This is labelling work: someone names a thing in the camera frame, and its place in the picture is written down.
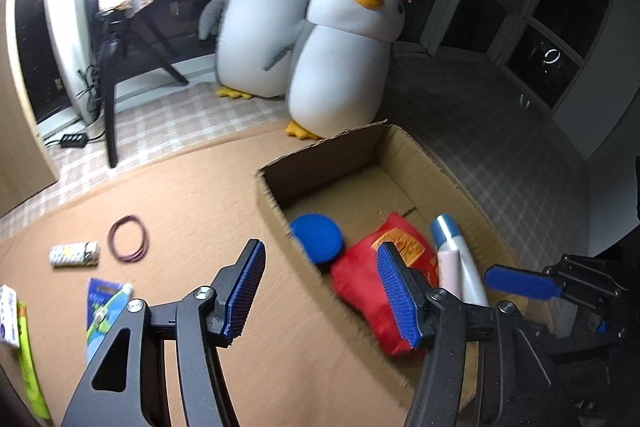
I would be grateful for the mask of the white sunscreen bottle blue cap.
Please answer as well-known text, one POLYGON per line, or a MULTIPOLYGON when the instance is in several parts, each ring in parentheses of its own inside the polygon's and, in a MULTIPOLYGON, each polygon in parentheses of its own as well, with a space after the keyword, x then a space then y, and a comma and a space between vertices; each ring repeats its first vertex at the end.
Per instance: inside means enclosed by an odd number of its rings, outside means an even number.
POLYGON ((462 303, 487 307, 480 271, 456 221, 442 213, 432 221, 430 230, 436 247, 439 286, 462 303))

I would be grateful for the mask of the blue round lid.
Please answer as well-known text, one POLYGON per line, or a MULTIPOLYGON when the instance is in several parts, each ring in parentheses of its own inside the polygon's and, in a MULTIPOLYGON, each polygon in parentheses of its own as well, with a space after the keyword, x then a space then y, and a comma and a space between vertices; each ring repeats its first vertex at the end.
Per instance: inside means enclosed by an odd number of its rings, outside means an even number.
POLYGON ((291 222, 293 236, 303 246, 307 258, 315 265, 332 262, 344 246, 337 224, 320 213, 306 213, 291 222))

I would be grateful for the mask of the blue cartoon card package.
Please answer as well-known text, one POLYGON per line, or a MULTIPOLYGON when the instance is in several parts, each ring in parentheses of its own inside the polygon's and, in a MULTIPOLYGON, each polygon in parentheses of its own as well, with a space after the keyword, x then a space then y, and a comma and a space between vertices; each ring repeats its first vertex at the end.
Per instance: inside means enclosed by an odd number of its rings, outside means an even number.
POLYGON ((86 363, 89 364, 134 292, 130 283, 91 277, 87 293, 86 363))

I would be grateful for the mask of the white tissue pack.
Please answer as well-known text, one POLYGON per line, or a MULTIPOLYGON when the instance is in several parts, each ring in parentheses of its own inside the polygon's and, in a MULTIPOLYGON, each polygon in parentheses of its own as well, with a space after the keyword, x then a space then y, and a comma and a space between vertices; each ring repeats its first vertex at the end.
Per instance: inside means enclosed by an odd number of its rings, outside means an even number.
POLYGON ((20 347, 16 291, 8 285, 0 286, 0 337, 11 348, 20 347))

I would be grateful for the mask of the red packet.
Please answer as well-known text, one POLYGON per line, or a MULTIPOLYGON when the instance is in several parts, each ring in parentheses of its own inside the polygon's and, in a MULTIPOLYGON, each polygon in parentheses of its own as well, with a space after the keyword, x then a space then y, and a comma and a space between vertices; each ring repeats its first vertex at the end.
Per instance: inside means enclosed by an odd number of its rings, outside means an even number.
POLYGON ((409 268, 419 270, 432 286, 438 285, 434 249, 419 231, 397 212, 392 212, 372 234, 349 247, 332 265, 335 294, 366 320, 382 351, 401 357, 412 351, 398 331, 392 309, 378 276, 376 255, 383 243, 393 243, 409 268))

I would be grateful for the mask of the pink white tube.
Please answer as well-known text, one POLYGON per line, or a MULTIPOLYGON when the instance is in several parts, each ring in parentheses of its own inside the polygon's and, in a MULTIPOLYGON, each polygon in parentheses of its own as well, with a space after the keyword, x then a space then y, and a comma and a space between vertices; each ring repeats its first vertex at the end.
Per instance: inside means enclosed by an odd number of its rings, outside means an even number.
POLYGON ((437 251, 439 287, 460 299, 462 297, 462 272, 460 251, 439 249, 437 251))

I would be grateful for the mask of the cardboard box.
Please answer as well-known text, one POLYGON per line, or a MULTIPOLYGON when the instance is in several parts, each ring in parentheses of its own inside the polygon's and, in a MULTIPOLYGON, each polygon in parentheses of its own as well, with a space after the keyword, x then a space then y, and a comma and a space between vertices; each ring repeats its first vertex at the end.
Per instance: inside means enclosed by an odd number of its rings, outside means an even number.
POLYGON ((258 139, 269 161, 256 172, 257 206, 268 229, 302 281, 306 296, 322 310, 367 372, 401 407, 418 383, 420 359, 384 355, 366 321, 335 295, 329 277, 294 239, 292 221, 322 213, 336 222, 346 246, 376 231, 392 213, 423 237, 441 213, 457 222, 480 271, 515 261, 486 213, 439 158, 393 124, 344 132, 319 142, 299 142, 281 130, 258 139))

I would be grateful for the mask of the plaid bed sheet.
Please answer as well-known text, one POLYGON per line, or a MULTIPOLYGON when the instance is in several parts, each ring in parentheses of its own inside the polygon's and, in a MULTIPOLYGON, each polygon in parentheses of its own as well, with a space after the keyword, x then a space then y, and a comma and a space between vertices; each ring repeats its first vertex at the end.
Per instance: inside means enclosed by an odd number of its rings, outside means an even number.
MULTIPOLYGON (((118 171, 284 118, 280 101, 217 98, 208 83, 124 110, 118 171)), ((381 117, 435 153, 480 205, 521 265, 585 254, 589 182, 572 144, 486 64, 402 54, 381 117)))

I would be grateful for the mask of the patterned white lighter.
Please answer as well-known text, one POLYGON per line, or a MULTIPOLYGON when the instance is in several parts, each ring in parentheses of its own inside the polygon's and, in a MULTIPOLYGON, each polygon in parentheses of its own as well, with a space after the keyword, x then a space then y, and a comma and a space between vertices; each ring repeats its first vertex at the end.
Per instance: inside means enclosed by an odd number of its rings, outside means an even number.
POLYGON ((97 241, 55 245, 49 251, 53 268, 79 268, 98 265, 100 246, 97 241))

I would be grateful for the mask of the green tube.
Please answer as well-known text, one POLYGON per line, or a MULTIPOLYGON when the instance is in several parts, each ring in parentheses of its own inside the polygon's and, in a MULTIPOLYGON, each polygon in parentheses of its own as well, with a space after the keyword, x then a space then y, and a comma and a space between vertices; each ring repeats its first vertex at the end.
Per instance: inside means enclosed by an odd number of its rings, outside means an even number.
POLYGON ((30 347, 28 330, 27 307, 23 301, 19 301, 17 303, 17 327, 18 342, 20 343, 18 363, 20 363, 21 366, 28 404, 36 418, 39 418, 40 421, 44 421, 47 426, 53 426, 54 422, 52 421, 47 401, 44 399, 44 395, 40 388, 34 358, 32 357, 32 347, 30 347))

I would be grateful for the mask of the black power strip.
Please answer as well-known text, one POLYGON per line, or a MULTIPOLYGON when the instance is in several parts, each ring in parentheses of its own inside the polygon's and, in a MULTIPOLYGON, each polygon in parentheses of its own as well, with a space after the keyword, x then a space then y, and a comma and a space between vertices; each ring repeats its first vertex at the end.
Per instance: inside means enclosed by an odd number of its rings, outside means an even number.
POLYGON ((65 133, 58 140, 61 148, 85 148, 89 143, 89 135, 87 133, 65 133))

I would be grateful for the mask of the front penguin plush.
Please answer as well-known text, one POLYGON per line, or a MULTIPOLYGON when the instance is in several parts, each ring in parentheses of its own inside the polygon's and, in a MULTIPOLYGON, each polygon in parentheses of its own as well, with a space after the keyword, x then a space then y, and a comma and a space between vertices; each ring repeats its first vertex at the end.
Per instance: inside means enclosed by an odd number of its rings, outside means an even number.
POLYGON ((265 72, 291 60, 285 133, 324 139, 371 124, 405 19, 402 0, 309 0, 262 56, 265 72))

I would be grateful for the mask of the penguin plush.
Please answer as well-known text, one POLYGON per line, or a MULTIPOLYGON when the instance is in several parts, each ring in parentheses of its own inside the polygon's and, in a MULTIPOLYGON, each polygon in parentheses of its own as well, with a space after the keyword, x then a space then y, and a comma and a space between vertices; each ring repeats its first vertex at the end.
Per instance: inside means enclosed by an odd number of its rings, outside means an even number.
POLYGON ((402 0, 309 0, 262 56, 265 72, 291 60, 285 133, 324 139, 371 124, 405 19, 402 0))
POLYGON ((291 60, 265 69, 270 46, 305 18, 309 0, 210 0, 198 19, 198 38, 216 38, 219 98, 277 98, 290 81, 291 60))

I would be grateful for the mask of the wooden cabinet panel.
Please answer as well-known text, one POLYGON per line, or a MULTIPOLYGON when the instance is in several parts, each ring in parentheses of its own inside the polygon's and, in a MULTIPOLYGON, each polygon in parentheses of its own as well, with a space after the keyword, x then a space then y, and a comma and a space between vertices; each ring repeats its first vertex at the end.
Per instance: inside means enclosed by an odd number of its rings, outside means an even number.
POLYGON ((9 0, 1 0, 2 217, 60 177, 37 129, 9 22, 9 0))

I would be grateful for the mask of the black tripod stand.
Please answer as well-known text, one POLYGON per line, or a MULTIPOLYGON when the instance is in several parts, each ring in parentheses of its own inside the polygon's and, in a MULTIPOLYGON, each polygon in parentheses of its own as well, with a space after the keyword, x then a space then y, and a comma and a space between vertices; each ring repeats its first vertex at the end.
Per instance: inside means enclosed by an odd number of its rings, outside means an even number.
POLYGON ((120 64, 127 57, 130 46, 151 57, 155 65, 180 86, 187 86, 189 80, 160 52, 154 49, 137 31, 131 28, 132 19, 126 17, 124 9, 110 9, 96 16, 101 24, 102 39, 96 58, 98 59, 99 87, 104 109, 104 138, 107 162, 111 168, 118 165, 115 128, 115 91, 122 75, 120 64))

